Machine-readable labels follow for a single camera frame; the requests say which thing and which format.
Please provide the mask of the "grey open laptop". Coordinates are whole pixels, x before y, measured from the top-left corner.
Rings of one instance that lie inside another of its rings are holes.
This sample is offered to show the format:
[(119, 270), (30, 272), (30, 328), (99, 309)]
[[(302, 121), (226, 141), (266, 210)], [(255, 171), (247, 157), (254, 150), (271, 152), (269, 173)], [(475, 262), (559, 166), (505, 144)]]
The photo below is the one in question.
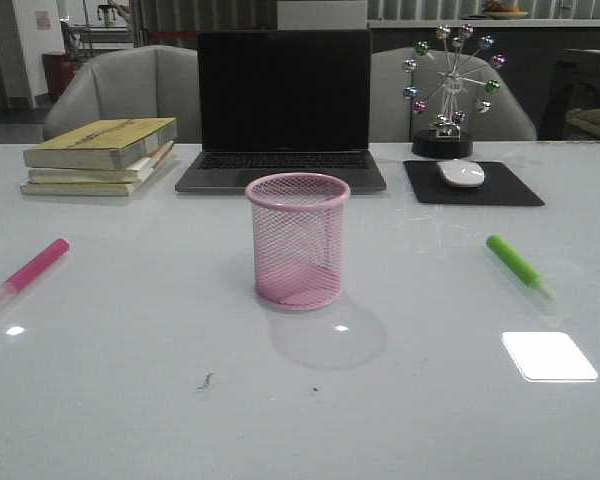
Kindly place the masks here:
[(202, 33), (202, 150), (176, 191), (241, 194), (289, 172), (385, 190), (369, 151), (371, 47), (362, 29)]

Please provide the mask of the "red bin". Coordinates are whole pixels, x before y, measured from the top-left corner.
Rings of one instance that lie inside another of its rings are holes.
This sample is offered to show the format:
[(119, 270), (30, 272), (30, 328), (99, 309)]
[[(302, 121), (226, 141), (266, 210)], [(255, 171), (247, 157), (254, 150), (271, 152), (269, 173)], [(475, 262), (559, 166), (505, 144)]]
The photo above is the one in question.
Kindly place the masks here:
[(74, 77), (71, 55), (66, 52), (49, 52), (42, 55), (48, 94), (57, 101)]

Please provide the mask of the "dark side table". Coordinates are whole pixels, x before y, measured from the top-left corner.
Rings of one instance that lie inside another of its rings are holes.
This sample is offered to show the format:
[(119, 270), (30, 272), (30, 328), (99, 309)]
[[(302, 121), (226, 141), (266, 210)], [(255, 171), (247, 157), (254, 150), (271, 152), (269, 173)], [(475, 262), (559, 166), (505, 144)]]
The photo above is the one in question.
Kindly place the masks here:
[(600, 108), (600, 50), (565, 49), (558, 54), (539, 139), (565, 139), (573, 131), (566, 121), (567, 112), (576, 108)]

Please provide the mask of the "pink highlighter pen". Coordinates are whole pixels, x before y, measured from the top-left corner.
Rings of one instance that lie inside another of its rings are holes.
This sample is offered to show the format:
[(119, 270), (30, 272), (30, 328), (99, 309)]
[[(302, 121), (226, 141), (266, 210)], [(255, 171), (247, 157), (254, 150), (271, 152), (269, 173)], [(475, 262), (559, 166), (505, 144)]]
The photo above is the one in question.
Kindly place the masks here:
[(4, 280), (0, 284), (0, 310), (44, 273), (61, 256), (67, 253), (69, 249), (69, 241), (65, 238), (58, 238)]

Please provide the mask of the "green highlighter pen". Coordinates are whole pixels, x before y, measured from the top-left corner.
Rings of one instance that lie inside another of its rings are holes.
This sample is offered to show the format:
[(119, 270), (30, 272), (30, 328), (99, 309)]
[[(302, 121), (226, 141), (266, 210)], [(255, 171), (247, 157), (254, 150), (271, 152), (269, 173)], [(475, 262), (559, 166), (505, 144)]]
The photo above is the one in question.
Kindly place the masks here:
[(487, 248), (524, 285), (533, 301), (547, 314), (554, 314), (557, 308), (556, 295), (544, 277), (507, 241), (499, 235), (490, 235)]

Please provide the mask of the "yellow book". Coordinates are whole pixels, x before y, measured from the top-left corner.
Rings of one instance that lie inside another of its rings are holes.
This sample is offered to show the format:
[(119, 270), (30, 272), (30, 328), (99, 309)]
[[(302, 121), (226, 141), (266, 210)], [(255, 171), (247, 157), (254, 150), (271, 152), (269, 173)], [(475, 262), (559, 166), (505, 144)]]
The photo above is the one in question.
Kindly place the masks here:
[(29, 168), (119, 170), (177, 137), (174, 117), (98, 120), (23, 152)]
[(108, 196), (126, 197), (138, 190), (142, 183), (31, 183), (20, 185), (24, 195), (54, 196)]

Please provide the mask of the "bottom yellow book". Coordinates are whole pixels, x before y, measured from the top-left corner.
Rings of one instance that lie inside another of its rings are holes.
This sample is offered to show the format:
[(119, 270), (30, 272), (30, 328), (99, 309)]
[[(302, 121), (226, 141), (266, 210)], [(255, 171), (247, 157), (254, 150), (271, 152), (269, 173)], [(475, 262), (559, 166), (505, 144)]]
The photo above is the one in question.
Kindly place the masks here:
[(142, 183), (31, 183), (20, 185), (24, 195), (54, 196), (108, 196), (126, 197), (138, 190)]

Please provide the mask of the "fruit bowl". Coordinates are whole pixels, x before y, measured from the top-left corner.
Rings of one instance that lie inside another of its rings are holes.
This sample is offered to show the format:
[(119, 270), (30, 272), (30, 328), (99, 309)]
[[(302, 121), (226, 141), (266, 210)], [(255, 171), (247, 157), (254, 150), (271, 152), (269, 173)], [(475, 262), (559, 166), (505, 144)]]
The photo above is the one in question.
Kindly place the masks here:
[(519, 6), (509, 5), (501, 1), (485, 1), (481, 12), (494, 20), (517, 20), (526, 18), (529, 13)]

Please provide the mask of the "middle cream book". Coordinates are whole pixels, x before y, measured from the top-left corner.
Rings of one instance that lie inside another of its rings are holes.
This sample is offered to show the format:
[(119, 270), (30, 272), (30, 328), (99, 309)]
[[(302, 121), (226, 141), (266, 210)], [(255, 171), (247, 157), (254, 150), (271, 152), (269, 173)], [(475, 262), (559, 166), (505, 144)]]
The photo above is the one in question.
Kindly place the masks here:
[(174, 141), (169, 141), (125, 169), (31, 168), (28, 180), (31, 183), (142, 183), (165, 162), (174, 145)]

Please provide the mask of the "beige cushion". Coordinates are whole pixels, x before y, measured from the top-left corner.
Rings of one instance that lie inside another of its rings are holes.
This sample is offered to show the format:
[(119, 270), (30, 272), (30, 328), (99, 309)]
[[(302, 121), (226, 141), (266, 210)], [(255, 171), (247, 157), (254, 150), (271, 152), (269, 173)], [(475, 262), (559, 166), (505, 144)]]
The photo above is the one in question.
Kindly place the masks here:
[(569, 110), (565, 120), (579, 131), (586, 132), (600, 139), (600, 108), (582, 110), (579, 108)]

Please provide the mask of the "white computer mouse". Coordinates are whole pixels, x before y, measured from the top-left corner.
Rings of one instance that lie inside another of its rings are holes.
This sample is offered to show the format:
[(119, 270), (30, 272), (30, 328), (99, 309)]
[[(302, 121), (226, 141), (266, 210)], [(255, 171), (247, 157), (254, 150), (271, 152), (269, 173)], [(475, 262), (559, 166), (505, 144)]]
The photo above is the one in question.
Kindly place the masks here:
[(449, 159), (438, 161), (435, 165), (443, 182), (451, 187), (478, 187), (486, 180), (486, 173), (477, 162)]

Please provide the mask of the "top yellow book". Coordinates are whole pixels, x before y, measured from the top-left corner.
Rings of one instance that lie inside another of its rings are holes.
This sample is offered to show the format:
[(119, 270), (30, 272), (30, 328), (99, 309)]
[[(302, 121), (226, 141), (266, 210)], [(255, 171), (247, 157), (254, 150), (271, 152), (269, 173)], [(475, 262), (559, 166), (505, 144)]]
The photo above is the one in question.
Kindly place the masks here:
[(177, 137), (174, 117), (98, 120), (23, 152), (29, 168), (119, 170)]

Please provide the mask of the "pink mesh pen holder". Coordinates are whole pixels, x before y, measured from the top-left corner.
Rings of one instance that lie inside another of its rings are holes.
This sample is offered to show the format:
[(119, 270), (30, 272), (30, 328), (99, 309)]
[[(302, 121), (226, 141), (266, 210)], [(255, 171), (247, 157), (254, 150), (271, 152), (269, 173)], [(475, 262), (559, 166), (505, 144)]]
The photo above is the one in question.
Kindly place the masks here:
[(245, 195), (252, 209), (258, 297), (291, 311), (336, 300), (349, 185), (326, 174), (287, 172), (252, 181)]

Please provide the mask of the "ferris wheel desk toy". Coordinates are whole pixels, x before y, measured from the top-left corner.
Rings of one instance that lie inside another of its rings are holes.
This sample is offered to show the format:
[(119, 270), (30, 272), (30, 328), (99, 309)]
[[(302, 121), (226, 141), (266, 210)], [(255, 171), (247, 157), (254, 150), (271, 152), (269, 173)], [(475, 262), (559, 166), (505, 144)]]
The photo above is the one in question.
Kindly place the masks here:
[(497, 93), (502, 86), (495, 78), (481, 81), (471, 77), (478, 69), (468, 68), (466, 64), (469, 60), (461, 56), (466, 41), (474, 33), (474, 27), (468, 23), (462, 24), (456, 31), (446, 24), (438, 26), (435, 35), (444, 47), (446, 66), (439, 67), (436, 72), (437, 85), (427, 87), (426, 95), (422, 95), (422, 89), (415, 85), (403, 89), (403, 97), (410, 102), (411, 112), (416, 115), (427, 111), (430, 98), (440, 97), (439, 112), (429, 127), (413, 134), (412, 152), (419, 156), (454, 159), (466, 158), (473, 152), (473, 138), (462, 130), (462, 123), (468, 114), (460, 108), (457, 96), (467, 94), (469, 84), (481, 86), (490, 95)]

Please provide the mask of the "black mouse pad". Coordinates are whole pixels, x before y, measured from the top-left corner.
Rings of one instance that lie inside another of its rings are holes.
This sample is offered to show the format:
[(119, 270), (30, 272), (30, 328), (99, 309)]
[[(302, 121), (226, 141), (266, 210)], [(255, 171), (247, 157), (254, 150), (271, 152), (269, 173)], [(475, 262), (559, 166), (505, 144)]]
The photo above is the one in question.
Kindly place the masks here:
[(403, 162), (416, 199), (424, 204), (475, 206), (543, 206), (536, 195), (506, 165), (479, 162), (486, 174), (477, 187), (455, 187), (444, 182), (434, 161)]

